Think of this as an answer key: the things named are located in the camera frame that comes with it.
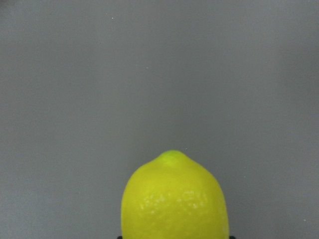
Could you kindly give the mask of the yellow lemon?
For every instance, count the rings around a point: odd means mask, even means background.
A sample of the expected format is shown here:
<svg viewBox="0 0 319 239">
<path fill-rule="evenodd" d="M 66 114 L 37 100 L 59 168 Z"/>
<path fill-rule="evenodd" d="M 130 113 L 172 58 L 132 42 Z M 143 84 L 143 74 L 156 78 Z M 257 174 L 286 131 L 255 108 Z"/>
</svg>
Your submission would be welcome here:
<svg viewBox="0 0 319 239">
<path fill-rule="evenodd" d="M 121 203 L 125 239 L 227 239 L 225 198 L 218 181 L 180 151 L 138 168 Z"/>
</svg>

